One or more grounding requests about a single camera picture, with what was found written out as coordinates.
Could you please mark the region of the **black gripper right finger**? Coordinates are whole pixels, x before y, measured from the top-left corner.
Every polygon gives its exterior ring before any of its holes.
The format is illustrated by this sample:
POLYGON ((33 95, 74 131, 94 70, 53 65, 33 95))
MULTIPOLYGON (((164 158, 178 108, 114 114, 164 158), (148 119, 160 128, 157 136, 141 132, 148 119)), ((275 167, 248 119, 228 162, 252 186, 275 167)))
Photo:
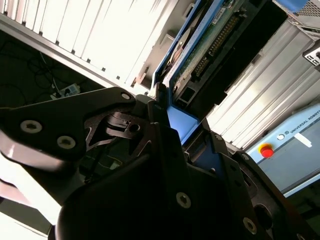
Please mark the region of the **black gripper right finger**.
POLYGON ((223 138, 201 123, 206 151, 202 167, 222 181, 232 219, 221 219, 230 240, 318 240, 319 235, 248 154, 230 155, 223 138))

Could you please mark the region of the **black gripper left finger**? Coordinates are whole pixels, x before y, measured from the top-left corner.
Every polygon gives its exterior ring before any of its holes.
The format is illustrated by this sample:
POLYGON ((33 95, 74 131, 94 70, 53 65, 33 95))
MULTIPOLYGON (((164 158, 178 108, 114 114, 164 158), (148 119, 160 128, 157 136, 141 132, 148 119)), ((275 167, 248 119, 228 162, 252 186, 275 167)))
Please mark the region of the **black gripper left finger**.
POLYGON ((163 101, 104 88, 0 112, 0 180, 41 213, 61 213, 80 188, 148 155, 176 154, 185 161, 178 132, 171 128, 163 101), (127 139, 128 159, 90 183, 80 179, 86 152, 127 139))

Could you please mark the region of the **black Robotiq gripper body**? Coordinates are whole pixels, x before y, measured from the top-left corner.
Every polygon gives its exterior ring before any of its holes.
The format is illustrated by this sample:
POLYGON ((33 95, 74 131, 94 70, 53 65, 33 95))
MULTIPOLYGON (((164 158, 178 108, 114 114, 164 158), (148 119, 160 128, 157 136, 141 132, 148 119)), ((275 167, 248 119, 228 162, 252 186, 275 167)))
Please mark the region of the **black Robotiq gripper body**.
POLYGON ((57 240, 229 240, 226 188, 202 167, 175 154, 139 157, 78 189, 55 227, 57 240))

